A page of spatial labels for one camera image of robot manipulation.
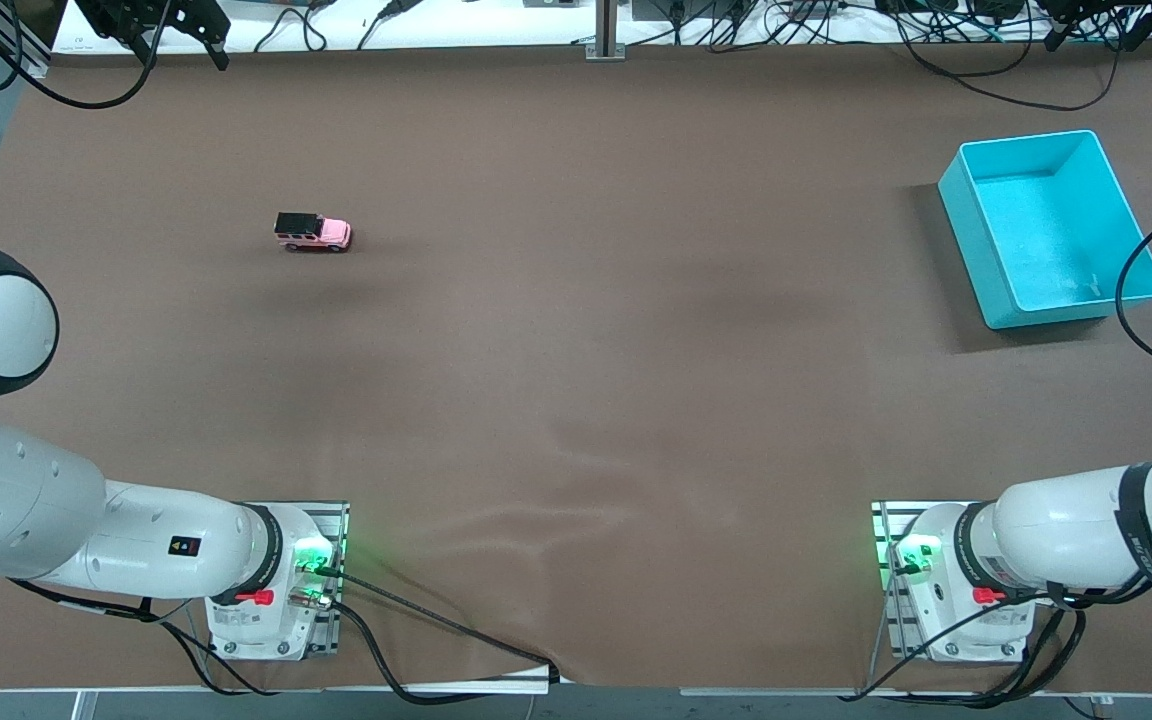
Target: white circular cap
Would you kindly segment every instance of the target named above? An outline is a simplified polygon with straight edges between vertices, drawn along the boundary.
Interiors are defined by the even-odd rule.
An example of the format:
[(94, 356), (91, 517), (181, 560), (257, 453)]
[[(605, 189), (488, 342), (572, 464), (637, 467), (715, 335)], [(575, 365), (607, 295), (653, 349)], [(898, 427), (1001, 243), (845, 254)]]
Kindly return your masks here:
[(56, 310), (28, 278), (0, 275), (0, 378), (35, 372), (56, 346)]

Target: gray floor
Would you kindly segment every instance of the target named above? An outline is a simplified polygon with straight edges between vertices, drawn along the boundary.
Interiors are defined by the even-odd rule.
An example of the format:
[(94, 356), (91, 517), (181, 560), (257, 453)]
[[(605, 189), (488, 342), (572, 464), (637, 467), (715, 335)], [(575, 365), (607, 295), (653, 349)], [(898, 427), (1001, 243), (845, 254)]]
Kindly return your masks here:
[[(0, 63), (0, 77), (3, 65)], [(17, 104), (17, 83), (0, 92), (0, 142)], [(10, 661), (0, 657), (0, 661)], [(70, 715), (73, 694), (0, 694), (0, 720), (65, 720)], [(450, 707), (412, 707), (388, 694), (285, 694), (274, 698), (227, 698), (205, 692), (101, 694), (96, 705), (96, 720), (149, 720), (166, 717), (172, 720), (285, 720), (289, 717), (312, 717), (313, 720), (355, 720), (378, 717), (387, 720), (454, 719), (522, 720), (526, 714), (526, 697), (494, 697)], [(620, 689), (562, 685), (550, 696), (536, 698), (536, 720), (760, 720), (804, 717), (813, 720), (835, 719), (919, 719), (962, 717), (969, 710), (927, 708), (896, 703), (867, 700), (846, 705), (833, 698), (778, 697), (682, 697), (670, 689)], [(992, 711), (996, 720), (1076, 720), (1060, 700), (1034, 698), (1015, 706)], [(1152, 719), (1152, 702), (1119, 700), (1114, 717)]]

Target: black label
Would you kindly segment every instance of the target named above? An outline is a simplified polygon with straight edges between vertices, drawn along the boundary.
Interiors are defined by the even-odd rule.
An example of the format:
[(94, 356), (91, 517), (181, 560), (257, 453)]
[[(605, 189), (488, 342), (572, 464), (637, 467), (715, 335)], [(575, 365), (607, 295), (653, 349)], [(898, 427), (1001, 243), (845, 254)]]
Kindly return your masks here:
[(198, 556), (198, 546), (202, 544), (202, 538), (187, 538), (182, 536), (172, 536), (172, 543), (168, 544), (168, 555), (184, 555), (188, 558)]

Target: brown table surface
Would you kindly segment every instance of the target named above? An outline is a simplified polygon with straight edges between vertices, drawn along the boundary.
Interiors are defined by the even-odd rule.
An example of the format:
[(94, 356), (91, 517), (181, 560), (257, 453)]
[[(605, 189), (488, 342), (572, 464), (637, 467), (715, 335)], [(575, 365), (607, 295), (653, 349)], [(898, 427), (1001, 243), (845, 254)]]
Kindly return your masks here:
[[(961, 142), (1092, 128), (1152, 227), (1152, 47), (1083, 113), (888, 47), (632, 55), (169, 60), (101, 113), (26, 92), (0, 247), (63, 334), (0, 420), (120, 480), (343, 498), (349, 568), (619, 685), (856, 685), (870, 501), (1152, 458), (1152, 359), (1114, 323), (984, 328), (934, 190)], [(984, 82), (1076, 103), (1108, 59), (1036, 51)], [(279, 210), (348, 219), (359, 247), (285, 253)], [(403, 680), (524, 666), (351, 598)], [(252, 674), (378, 682), (349, 630), (338, 659)], [(165, 632), (0, 579), (0, 687), (187, 683)], [(1093, 611), (1058, 687), (1152, 692), (1152, 593)]]

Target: toy car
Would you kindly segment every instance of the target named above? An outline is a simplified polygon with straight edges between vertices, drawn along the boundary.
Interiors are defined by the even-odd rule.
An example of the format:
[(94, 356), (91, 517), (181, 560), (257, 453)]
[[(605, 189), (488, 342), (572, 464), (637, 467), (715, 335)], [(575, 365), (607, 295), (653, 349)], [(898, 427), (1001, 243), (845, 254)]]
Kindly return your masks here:
[(279, 213), (274, 222), (279, 245), (288, 252), (325, 247), (329, 252), (343, 252), (353, 241), (353, 228), (344, 220), (333, 220), (314, 213)]

